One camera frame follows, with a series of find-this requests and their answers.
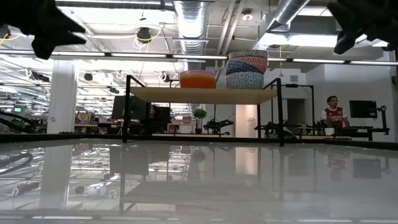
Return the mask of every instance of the blue patterned bowl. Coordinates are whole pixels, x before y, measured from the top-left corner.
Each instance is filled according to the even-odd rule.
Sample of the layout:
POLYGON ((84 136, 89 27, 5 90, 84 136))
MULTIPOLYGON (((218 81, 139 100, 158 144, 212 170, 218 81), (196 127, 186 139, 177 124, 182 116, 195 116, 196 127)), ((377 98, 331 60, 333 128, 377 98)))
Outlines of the blue patterned bowl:
POLYGON ((240 52, 231 52, 228 54, 228 58, 234 59, 236 57, 262 57, 268 58, 268 51, 266 50, 242 50, 240 52))
POLYGON ((264 85, 264 75, 257 72, 236 72, 226 77, 227 89, 260 90, 264 85))
POLYGON ((226 75, 236 72, 256 72, 262 73, 260 69, 249 63, 242 62, 239 60, 229 60, 225 68, 226 75))

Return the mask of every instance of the potted plant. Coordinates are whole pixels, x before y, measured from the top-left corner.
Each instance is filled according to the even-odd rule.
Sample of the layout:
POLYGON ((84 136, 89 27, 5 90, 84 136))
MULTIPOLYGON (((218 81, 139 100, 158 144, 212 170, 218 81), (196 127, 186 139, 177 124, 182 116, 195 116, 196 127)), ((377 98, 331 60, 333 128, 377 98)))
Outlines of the potted plant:
POLYGON ((203 109, 196 109, 193 112, 193 116, 197 119, 197 128, 195 129, 195 132, 197 134, 201 134, 201 127, 203 126, 202 125, 203 118, 206 118, 207 112, 203 109))

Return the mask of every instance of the computer monitor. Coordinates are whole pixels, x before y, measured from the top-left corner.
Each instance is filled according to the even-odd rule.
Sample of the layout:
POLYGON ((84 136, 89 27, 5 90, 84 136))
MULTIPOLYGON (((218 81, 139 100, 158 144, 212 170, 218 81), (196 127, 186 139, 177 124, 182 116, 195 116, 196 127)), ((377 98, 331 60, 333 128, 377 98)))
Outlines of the computer monitor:
POLYGON ((349 110, 352 118, 377 118, 375 101, 350 100, 349 110))
MULTIPOLYGON (((122 119, 124 111, 125 96, 115 96, 113 101, 112 119, 122 119)), ((130 118, 145 119, 147 102, 132 96, 130 97, 130 118)))

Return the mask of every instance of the man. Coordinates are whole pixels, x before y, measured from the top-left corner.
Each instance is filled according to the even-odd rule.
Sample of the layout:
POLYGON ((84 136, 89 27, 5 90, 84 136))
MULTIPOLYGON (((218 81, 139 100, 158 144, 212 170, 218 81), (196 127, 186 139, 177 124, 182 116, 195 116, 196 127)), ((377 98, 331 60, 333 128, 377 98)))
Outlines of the man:
POLYGON ((346 111, 337 106, 338 100, 336 96, 329 96, 327 99, 329 108, 322 111, 322 119, 326 121, 327 124, 331 124, 333 128, 342 128, 343 122, 346 127, 349 127, 348 117, 346 111))

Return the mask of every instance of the stacked bowls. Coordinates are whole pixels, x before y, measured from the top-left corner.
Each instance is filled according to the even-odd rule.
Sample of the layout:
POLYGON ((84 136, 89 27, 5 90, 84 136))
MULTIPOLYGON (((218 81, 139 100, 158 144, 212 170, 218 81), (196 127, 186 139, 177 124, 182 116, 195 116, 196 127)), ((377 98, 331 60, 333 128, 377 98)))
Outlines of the stacked bowls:
POLYGON ((260 90, 268 66, 265 50, 243 50, 229 53, 226 65, 227 89, 260 90))
POLYGON ((189 70, 180 73, 181 88, 214 88, 216 74, 204 70, 189 70))

